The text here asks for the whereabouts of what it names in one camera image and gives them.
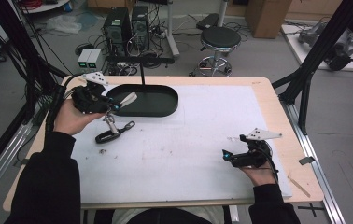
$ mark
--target stool seat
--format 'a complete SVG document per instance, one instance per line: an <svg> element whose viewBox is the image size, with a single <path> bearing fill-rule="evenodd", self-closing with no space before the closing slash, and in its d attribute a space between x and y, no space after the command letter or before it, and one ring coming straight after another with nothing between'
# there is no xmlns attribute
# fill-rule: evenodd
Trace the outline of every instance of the stool seat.
<svg viewBox="0 0 353 224"><path fill-rule="evenodd" d="M238 47L241 35L226 27L213 26L203 30L201 41L208 49L229 52Z"/></svg>

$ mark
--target chair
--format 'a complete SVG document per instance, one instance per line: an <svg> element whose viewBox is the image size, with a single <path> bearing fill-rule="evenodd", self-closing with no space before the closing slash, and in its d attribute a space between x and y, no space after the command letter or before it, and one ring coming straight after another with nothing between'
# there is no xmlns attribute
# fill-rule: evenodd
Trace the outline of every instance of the chair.
<svg viewBox="0 0 353 224"><path fill-rule="evenodd" d="M198 71L203 76L214 76L216 73L222 73L229 77L232 74L232 65L224 58L220 57L221 53L230 53L237 49L241 43L241 35L236 31L223 27L224 15L229 0L222 0L218 26L213 26L203 30L201 34L201 42L204 49L212 49L215 51L213 56L205 57L198 62L194 72L190 76L195 76Z"/></svg>

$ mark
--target metal frame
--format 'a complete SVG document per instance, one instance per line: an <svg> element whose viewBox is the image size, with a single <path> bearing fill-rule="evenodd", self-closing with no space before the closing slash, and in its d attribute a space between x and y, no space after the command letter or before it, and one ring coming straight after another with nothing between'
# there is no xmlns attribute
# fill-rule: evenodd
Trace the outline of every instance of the metal frame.
<svg viewBox="0 0 353 224"><path fill-rule="evenodd" d="M176 41L173 37L173 0L168 0L168 27L164 31L167 37L168 44L173 52L174 58L179 58L179 50L177 49Z"/></svg>
<svg viewBox="0 0 353 224"><path fill-rule="evenodd" d="M0 155L0 179L2 178L6 169L9 167L10 163L15 158L22 144L25 142L25 139L31 132L32 127L32 121L26 125L21 125L14 136L11 138L6 149Z"/></svg>
<svg viewBox="0 0 353 224"><path fill-rule="evenodd" d="M326 176L322 171L322 167L319 164L316 152L313 146L311 145L310 139L305 133L302 132L302 130L299 127L299 124L298 124L299 112L296 110L296 107L294 105L287 105L283 102L281 102L281 104L285 110L285 113L289 117L289 122L293 130L295 131L297 138L299 139L299 142L304 150L305 156L313 157L315 159L315 161L311 163L311 166L314 170L314 173L316 174L318 183L321 186L322 191L324 193L323 203L331 223L344 224L345 219L343 218L342 212L339 209L339 205L337 204L336 199L333 196L331 187L328 184Z"/></svg>
<svg viewBox="0 0 353 224"><path fill-rule="evenodd" d="M304 134L307 134L305 122L307 117L308 97L310 93L311 78L319 65L326 58L328 52L340 38L347 26L353 21L353 0L344 0L331 17L321 36L308 52L302 65L292 74L283 77L272 85L278 88L284 84L287 89L279 95L280 101L294 105L296 97L302 93L298 124Z"/></svg>

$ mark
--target computer tower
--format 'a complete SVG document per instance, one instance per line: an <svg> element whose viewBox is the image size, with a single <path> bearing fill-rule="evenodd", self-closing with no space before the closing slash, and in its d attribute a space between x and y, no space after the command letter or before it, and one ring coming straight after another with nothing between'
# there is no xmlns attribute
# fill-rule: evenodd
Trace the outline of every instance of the computer tower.
<svg viewBox="0 0 353 224"><path fill-rule="evenodd" d="M110 54L128 56L127 43L132 38L128 8L111 8L106 17L103 29L106 43L111 51Z"/></svg>
<svg viewBox="0 0 353 224"><path fill-rule="evenodd" d="M135 6L131 17L134 45L136 49L149 48L148 7Z"/></svg>

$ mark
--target hand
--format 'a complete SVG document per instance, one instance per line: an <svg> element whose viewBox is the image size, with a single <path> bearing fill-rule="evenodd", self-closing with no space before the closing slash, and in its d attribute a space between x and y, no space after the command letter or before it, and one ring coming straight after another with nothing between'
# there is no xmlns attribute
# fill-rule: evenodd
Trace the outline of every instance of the hand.
<svg viewBox="0 0 353 224"><path fill-rule="evenodd" d="M267 161L264 165L259 168L256 167L240 167L249 179L252 181L252 184L256 186L265 185L265 184L275 184L275 176L272 169L270 168L270 163Z"/></svg>
<svg viewBox="0 0 353 224"><path fill-rule="evenodd" d="M66 99L54 121L54 132L70 135L80 133L87 124L101 118L103 115L99 113L83 114L74 107L73 100Z"/></svg>

